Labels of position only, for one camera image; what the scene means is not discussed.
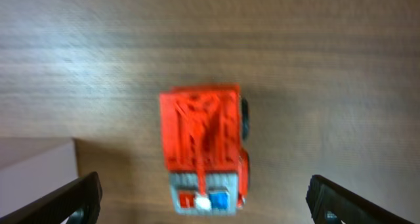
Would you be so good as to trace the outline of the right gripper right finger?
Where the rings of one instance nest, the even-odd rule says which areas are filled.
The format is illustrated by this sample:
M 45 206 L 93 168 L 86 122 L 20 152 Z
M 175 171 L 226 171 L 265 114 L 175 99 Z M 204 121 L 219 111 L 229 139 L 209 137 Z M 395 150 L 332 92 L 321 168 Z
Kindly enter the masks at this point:
M 411 223 L 321 175 L 311 177 L 306 203 L 315 224 Z

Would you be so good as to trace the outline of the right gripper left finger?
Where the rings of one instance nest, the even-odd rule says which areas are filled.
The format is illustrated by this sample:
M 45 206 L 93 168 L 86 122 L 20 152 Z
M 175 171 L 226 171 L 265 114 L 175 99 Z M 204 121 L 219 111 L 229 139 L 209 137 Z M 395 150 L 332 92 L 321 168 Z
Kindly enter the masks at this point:
M 2 224 L 95 224 L 102 186 L 91 172 L 1 218 Z

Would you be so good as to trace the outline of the pink cardboard box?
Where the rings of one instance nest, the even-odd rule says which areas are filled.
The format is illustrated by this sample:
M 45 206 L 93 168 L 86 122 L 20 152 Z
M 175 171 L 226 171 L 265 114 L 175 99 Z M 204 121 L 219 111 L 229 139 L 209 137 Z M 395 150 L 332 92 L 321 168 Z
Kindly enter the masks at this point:
M 70 138 L 1 139 L 1 217 L 77 179 Z

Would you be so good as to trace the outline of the red toy fire truck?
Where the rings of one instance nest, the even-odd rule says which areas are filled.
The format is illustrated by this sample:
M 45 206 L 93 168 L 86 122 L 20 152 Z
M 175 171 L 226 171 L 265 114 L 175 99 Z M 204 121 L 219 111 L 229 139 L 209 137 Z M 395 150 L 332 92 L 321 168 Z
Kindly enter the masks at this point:
M 174 87 L 159 94 L 159 109 L 175 212 L 236 215 L 250 185 L 249 106 L 240 85 Z

